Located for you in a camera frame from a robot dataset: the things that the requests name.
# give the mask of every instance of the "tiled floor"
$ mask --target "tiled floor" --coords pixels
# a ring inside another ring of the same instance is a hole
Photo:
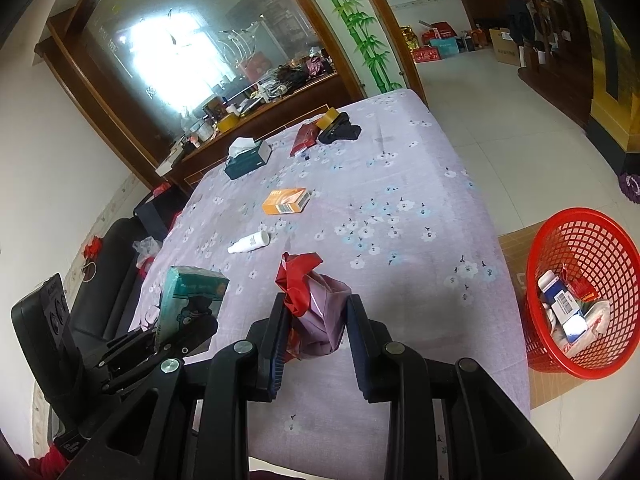
[[[640,245],[640,205],[584,132],[490,50],[418,65],[429,107],[478,184],[497,234],[585,206]],[[531,420],[575,480],[596,480],[640,414],[640,352],[610,378],[533,410]]]

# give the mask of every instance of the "pink plastic bag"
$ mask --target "pink plastic bag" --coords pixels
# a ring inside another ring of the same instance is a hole
[[[316,253],[284,253],[276,283],[287,293],[285,305],[293,314],[287,351],[298,359],[328,355],[340,346],[351,289],[315,269]]]

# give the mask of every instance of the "red plastic basket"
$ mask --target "red plastic basket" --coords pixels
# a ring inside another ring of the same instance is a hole
[[[538,278],[559,274],[584,276],[611,302],[607,333],[577,356],[567,358],[549,333],[540,303]],[[566,209],[547,220],[533,240],[527,260],[527,295],[522,324],[529,367],[539,372],[569,372],[581,379],[601,379],[617,371],[640,340],[640,256],[633,241],[599,211]]]

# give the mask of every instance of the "silver screw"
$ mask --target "silver screw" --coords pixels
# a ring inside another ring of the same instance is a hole
[[[392,341],[391,343],[387,343],[385,345],[385,350],[392,355],[400,355],[404,353],[404,345],[402,343]]]
[[[162,361],[160,365],[160,369],[165,374],[170,374],[171,372],[175,372],[180,367],[180,361],[178,359],[167,359],[166,361]]]
[[[254,348],[254,344],[251,341],[238,341],[234,345],[234,350],[239,354],[247,354]]]
[[[478,363],[476,363],[469,357],[465,357],[463,359],[460,359],[460,369],[472,374],[473,372],[478,370]]]

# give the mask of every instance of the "floral tablecloth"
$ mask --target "floral tablecloth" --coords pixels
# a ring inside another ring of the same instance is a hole
[[[268,164],[230,181],[214,168],[195,189],[143,285],[132,328],[150,326],[167,269],[230,280],[209,358],[268,317],[283,252],[316,252],[318,271],[359,294],[370,319],[425,357],[475,358],[529,413],[526,354],[513,288],[478,188],[417,95],[398,90],[344,108],[360,139],[290,158],[299,125],[269,142]],[[267,216],[271,189],[306,187],[301,214]],[[268,247],[226,248],[268,231]],[[327,478],[383,477],[388,406],[358,390],[348,339],[330,356],[286,365],[275,402],[249,407],[250,454]]]

